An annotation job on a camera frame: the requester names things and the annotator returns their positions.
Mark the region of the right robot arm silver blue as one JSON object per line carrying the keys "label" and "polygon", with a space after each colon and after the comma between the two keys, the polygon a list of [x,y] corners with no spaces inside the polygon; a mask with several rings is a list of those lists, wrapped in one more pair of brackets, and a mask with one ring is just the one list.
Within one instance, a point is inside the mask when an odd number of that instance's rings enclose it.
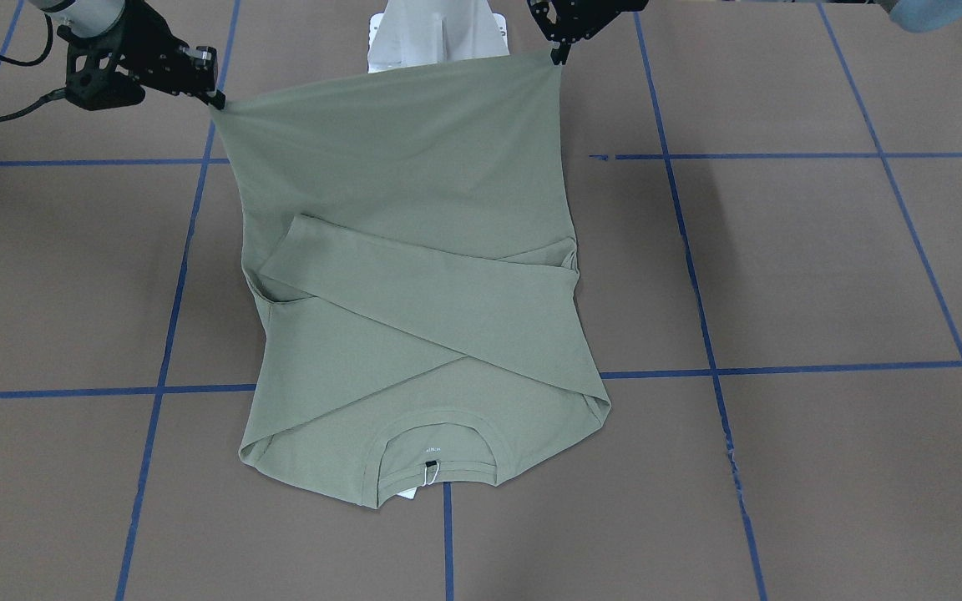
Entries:
{"label": "right robot arm silver blue", "polygon": [[88,111],[138,105],[148,90],[225,107],[217,50],[177,38],[145,1],[34,1],[66,49],[64,99]]}

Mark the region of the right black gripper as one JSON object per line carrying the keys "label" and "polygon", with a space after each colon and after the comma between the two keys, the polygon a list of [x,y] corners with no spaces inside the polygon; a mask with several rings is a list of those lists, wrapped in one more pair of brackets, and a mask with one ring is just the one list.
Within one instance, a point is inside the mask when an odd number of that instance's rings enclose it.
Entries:
{"label": "right black gripper", "polygon": [[145,1],[65,1],[65,98],[88,111],[138,105],[146,91],[224,110],[214,47],[191,47]]}

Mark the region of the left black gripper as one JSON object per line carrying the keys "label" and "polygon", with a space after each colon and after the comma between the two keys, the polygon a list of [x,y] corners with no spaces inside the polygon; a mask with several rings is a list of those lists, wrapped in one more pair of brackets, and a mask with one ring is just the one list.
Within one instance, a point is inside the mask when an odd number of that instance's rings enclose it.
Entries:
{"label": "left black gripper", "polygon": [[591,39],[623,13],[644,11],[649,1],[527,1],[530,16],[551,45],[551,63],[566,65],[572,44]]}

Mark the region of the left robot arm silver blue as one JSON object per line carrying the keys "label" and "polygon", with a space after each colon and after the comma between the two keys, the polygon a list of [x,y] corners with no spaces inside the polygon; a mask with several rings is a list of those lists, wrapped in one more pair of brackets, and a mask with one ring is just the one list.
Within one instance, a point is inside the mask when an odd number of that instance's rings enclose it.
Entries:
{"label": "left robot arm silver blue", "polygon": [[[553,45],[554,65],[564,65],[574,44],[594,38],[623,13],[646,10],[648,1],[527,1],[532,19]],[[902,30],[932,32],[962,18],[962,1],[874,1]]]}

